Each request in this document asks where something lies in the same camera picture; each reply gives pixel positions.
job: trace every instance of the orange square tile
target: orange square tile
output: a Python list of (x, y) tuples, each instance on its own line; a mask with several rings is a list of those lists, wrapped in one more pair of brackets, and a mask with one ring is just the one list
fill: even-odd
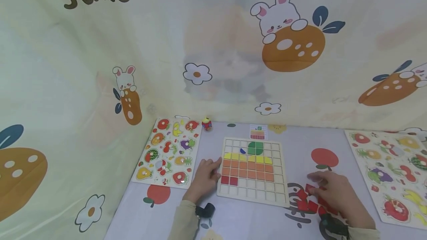
[(248, 170), (255, 170), (255, 162), (248, 162)]
[(248, 171), (247, 170), (239, 170), (239, 177), (246, 178), (247, 175), (248, 175)]
[(265, 173), (264, 172), (256, 172), (256, 179), (257, 180), (265, 180)]
[(224, 159), (222, 161), (222, 166), (224, 166), (224, 167), (230, 167), (230, 163), (231, 163), (231, 161), (229, 159)]
[(252, 170), (248, 170), (248, 178), (249, 179), (256, 179), (256, 173)]
[(257, 171), (264, 171), (264, 164), (257, 163), (256, 164), (256, 170)]
[(273, 173), (266, 173), (266, 181), (274, 181)]
[(231, 161), (231, 167), (232, 168), (238, 168), (239, 167), (239, 161), (238, 160), (232, 160)]
[(241, 162), (240, 162), (240, 164), (239, 164), (239, 167), (240, 167), (241, 169), (246, 170), (246, 169), (248, 168), (248, 163), (247, 163), (247, 162), (243, 162), (243, 161), (241, 161)]
[(229, 176), (230, 175), (230, 168), (222, 167), (222, 175)]
[(265, 165), (266, 168), (266, 172), (267, 173), (272, 173), (273, 172), (273, 165)]
[(238, 176), (239, 175), (239, 170), (231, 168), (230, 175), (231, 176)]

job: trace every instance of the wooden grid board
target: wooden grid board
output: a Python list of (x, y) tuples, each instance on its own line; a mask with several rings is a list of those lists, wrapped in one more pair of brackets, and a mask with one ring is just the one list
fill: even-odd
[(222, 158), (218, 196), (290, 206), (281, 143), (225, 137)]

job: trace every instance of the fruit peg puzzle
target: fruit peg puzzle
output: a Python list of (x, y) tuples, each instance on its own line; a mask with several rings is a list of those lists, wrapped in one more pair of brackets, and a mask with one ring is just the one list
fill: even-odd
[(289, 207), (281, 143), (226, 137), (216, 194)]
[(427, 230), (427, 151), (419, 139), (382, 131), (345, 134), (381, 220)]
[(202, 126), (187, 119), (157, 119), (132, 181), (187, 189)]

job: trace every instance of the small toy figure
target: small toy figure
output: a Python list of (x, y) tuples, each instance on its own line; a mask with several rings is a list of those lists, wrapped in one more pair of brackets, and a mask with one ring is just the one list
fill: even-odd
[(206, 131), (210, 131), (212, 130), (212, 122), (211, 120), (209, 120), (207, 117), (204, 118), (202, 120), (202, 127), (206, 130)]

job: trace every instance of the child's arm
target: child's arm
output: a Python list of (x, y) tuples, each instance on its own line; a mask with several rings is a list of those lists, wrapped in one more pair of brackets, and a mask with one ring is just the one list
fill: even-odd
[(323, 198), (331, 207), (347, 218), (351, 240), (377, 240), (380, 232), (375, 221), (359, 200), (353, 187), (345, 176), (331, 171), (318, 171), (307, 176), (326, 190), (314, 188), (310, 193)]
[(218, 182), (221, 174), (216, 170), (222, 162), (212, 159), (202, 159), (194, 175), (193, 182), (176, 208), (171, 233), (168, 240), (191, 240), (196, 235), (199, 217), (196, 216), (196, 204), (199, 199), (211, 192)]

